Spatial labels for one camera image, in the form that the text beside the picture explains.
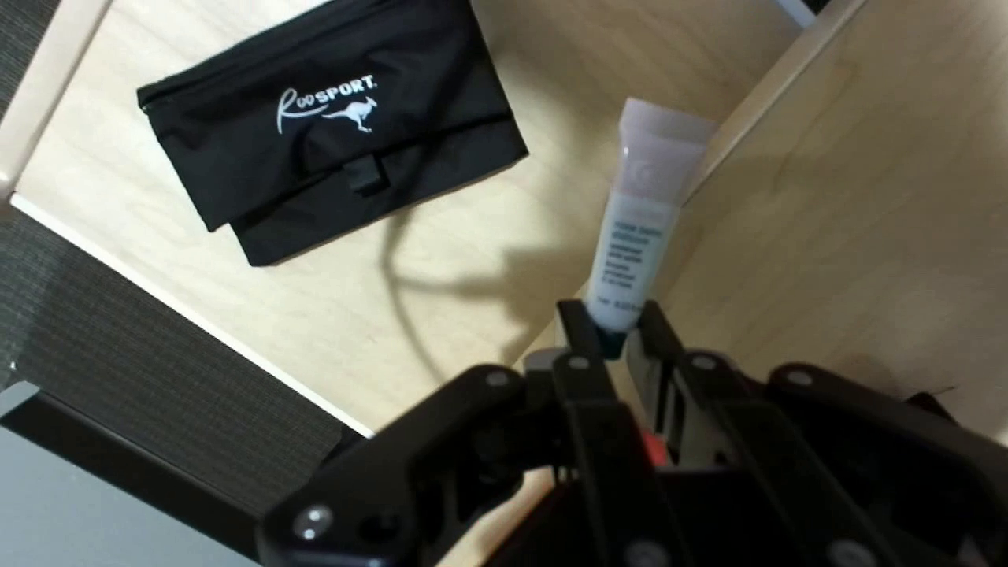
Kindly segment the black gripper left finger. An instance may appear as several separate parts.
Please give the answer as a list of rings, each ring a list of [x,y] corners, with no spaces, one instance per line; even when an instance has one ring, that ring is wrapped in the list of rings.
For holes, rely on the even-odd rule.
[[[596,337],[593,317],[579,298],[561,298],[558,317],[567,351],[556,361],[561,394],[608,394],[605,351]]]

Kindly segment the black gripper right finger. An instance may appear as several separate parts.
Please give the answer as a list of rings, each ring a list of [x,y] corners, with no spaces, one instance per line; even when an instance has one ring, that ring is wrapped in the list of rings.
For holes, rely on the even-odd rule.
[[[633,376],[669,374],[688,351],[679,334],[659,302],[645,302],[637,327],[627,334],[627,364]]]

